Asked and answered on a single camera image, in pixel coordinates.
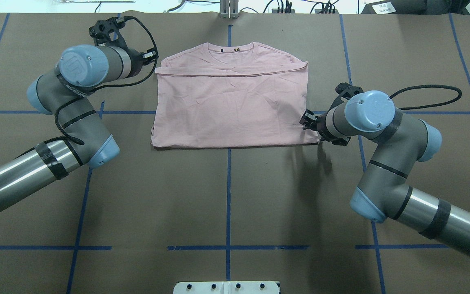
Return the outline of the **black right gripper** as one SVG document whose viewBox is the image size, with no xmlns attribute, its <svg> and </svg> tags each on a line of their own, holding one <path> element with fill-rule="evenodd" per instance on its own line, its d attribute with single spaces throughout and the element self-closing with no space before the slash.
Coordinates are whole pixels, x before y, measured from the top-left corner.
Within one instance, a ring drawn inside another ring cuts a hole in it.
<svg viewBox="0 0 470 294">
<path fill-rule="evenodd" d="M 300 119 L 300 124 L 303 125 L 303 130 L 316 131 L 321 136 L 321 141 L 329 141 L 325 119 L 326 115 L 316 116 L 314 112 L 306 109 Z"/>
</svg>

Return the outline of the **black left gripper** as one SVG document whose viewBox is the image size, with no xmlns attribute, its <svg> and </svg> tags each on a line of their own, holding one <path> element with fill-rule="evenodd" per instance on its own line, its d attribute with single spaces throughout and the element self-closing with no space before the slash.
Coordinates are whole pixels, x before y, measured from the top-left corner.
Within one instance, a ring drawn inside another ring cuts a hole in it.
<svg viewBox="0 0 470 294">
<path fill-rule="evenodd" d="M 157 63 L 159 58 L 158 50 L 156 48 L 150 48 L 146 52 L 138 52 L 138 68 L 141 69 L 151 63 Z"/>
</svg>

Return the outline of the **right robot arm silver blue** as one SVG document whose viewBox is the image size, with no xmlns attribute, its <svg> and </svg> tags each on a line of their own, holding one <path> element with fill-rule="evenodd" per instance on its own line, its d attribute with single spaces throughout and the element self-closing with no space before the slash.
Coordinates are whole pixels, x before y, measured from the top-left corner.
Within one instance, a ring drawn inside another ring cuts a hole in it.
<svg viewBox="0 0 470 294">
<path fill-rule="evenodd" d="M 334 145 L 357 135 L 377 144 L 351 197 L 354 212 L 377 223 L 393 219 L 470 257 L 470 212 L 406 183 L 416 162 L 439 151 L 438 129 L 405 114 L 384 92 L 352 87 L 323 115 L 306 110 L 300 124 Z"/>
</svg>

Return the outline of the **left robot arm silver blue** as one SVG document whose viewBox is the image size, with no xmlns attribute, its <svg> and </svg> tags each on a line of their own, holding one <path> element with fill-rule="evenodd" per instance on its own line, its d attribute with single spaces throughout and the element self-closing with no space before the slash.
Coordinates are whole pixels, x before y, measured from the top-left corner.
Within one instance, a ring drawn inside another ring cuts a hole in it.
<svg viewBox="0 0 470 294">
<path fill-rule="evenodd" d="M 39 142 L 0 166 L 0 212 L 80 166 L 95 169 L 115 158 L 119 146 L 89 96 L 114 87 L 115 80 L 136 76 L 143 66 L 157 61 L 156 46 L 138 52 L 120 47 L 119 41 L 65 49 L 54 69 L 39 76 L 27 90 L 29 103 L 53 116 L 60 136 Z"/>
</svg>

